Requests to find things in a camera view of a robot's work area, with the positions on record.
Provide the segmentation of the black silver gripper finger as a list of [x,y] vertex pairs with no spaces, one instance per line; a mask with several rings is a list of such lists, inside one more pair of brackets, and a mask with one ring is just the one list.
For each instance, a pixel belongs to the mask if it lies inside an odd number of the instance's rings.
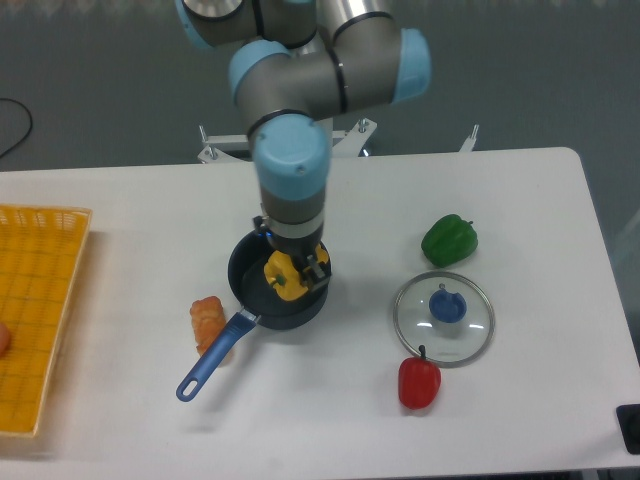
[[326,287],[331,278],[329,256],[326,253],[322,253],[320,256],[309,255],[302,276],[309,291],[317,291]]

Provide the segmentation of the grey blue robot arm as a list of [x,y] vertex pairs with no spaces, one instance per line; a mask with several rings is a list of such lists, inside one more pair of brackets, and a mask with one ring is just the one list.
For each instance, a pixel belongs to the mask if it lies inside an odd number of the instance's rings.
[[331,159],[326,119],[423,94],[431,55],[386,1],[180,1],[199,44],[238,43],[228,67],[258,177],[257,229],[287,254],[301,283],[323,287],[316,254]]

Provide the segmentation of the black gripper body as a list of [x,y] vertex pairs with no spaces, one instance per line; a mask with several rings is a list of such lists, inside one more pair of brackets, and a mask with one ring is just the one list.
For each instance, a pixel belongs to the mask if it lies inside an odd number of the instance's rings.
[[316,248],[321,243],[324,222],[318,215],[312,220],[298,224],[276,221],[268,216],[253,218],[254,231],[262,236],[274,251],[289,255],[297,270],[321,262]]

